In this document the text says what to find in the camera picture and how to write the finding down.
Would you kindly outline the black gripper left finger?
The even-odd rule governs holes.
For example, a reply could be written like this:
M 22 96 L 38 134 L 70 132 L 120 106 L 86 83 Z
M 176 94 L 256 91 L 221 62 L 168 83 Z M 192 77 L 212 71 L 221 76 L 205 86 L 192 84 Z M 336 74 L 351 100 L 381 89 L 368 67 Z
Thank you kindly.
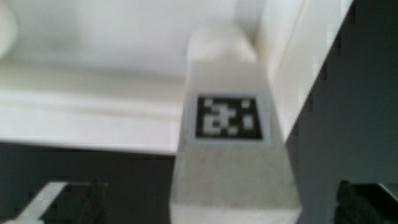
M 24 209 L 24 224 L 107 224 L 107 184 L 48 182 Z

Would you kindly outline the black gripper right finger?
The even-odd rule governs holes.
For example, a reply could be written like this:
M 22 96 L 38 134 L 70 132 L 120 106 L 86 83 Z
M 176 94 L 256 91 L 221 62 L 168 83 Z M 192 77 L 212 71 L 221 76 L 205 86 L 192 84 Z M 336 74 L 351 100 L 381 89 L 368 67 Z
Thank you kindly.
M 398 183 L 340 182 L 335 224 L 398 224 Z

